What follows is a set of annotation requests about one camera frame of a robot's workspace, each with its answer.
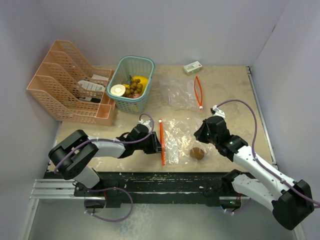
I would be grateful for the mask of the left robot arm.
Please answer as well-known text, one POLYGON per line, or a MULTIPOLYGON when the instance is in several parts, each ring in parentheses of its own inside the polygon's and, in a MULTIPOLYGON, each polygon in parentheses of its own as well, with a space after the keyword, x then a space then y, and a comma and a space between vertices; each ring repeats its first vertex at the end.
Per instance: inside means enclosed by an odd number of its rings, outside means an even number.
POLYGON ((102 179, 88 163, 99 157, 123 159, 135 151, 147 155, 162 152, 162 145, 150 123, 139 123, 130 132, 114 139, 90 137, 79 129, 52 148, 48 157, 55 165, 55 174, 65 180, 77 181, 91 196, 98 196, 103 191, 102 179))

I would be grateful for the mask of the beige fake mushroom slice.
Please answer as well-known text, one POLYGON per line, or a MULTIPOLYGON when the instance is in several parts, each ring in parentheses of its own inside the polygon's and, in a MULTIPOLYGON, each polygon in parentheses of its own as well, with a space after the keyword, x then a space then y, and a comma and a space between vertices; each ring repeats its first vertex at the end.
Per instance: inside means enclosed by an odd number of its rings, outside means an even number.
POLYGON ((126 93, 126 87, 123 84, 116 84, 110 88, 110 93, 113 96, 121 97, 126 93))

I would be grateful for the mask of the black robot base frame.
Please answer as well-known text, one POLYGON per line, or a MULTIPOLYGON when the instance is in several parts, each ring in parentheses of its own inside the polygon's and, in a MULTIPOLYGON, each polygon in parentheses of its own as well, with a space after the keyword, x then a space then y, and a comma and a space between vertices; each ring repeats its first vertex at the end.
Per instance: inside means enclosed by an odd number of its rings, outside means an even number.
POLYGON ((245 205, 246 197, 226 182, 225 172, 100 172, 101 183, 92 190, 75 184, 74 194, 86 206, 119 208, 121 204, 191 204, 231 211, 245 205))

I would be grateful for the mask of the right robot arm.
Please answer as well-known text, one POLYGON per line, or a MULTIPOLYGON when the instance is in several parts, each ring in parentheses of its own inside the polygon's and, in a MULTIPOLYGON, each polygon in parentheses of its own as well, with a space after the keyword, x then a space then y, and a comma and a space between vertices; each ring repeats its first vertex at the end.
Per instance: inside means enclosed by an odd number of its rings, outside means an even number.
POLYGON ((254 154, 244 139, 230 134, 221 116, 203 120, 194 136, 201 143, 213 144, 220 155, 254 176, 251 179, 233 170, 222 183, 226 195, 239 193, 260 203, 287 230, 293 230, 315 210, 310 185, 286 176, 254 154))

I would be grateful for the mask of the clear zip bag red seal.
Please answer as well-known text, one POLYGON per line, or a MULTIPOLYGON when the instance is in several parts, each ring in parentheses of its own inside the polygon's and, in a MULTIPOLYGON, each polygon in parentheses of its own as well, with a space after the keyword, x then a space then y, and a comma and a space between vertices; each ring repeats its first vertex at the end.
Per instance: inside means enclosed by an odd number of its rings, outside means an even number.
POLYGON ((203 109, 204 94, 198 76, 165 77, 159 82, 159 91, 165 102, 176 109, 203 109))

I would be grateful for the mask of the pink fake mushroom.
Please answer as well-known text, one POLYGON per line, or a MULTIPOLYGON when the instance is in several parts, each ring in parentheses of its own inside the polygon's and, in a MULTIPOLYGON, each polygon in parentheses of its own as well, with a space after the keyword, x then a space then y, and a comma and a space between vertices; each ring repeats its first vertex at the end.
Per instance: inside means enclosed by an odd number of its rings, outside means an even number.
POLYGON ((139 94, 139 93, 134 93, 132 96, 131 96, 131 98, 132 99, 137 99, 137 98, 139 98, 141 95, 139 94))

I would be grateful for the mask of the brown longan fruit cluster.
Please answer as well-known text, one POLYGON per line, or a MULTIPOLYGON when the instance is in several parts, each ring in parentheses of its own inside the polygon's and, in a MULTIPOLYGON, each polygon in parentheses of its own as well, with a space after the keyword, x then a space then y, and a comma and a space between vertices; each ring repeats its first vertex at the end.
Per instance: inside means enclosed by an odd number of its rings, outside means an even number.
POLYGON ((133 94, 142 94, 142 90, 143 90, 143 85, 140 84, 140 80, 137 79, 136 81, 133 81, 132 76, 130 75, 130 83, 129 84, 124 84, 124 86, 126 87, 126 92, 123 95, 126 98, 131 98, 132 99, 132 95, 133 94))

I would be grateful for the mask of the brown fake mushroom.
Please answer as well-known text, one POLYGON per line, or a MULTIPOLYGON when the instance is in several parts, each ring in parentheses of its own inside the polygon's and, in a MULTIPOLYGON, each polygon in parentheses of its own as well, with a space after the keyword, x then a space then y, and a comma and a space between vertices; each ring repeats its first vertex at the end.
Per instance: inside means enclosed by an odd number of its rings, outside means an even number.
POLYGON ((199 147, 193 147, 190 151, 189 151, 189 155, 191 158, 196 159, 198 161, 202 160, 205 157, 205 152, 203 149, 199 148, 199 147))

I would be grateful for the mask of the clear bag of mushrooms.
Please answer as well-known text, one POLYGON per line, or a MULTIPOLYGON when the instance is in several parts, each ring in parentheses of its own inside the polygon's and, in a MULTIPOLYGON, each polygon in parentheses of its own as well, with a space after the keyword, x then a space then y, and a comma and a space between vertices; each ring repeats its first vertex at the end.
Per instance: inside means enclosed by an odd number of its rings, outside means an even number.
POLYGON ((190 151, 200 144, 194 136, 198 125, 192 117, 184 119, 163 118, 164 161, 167 165, 178 165, 191 158, 190 151))

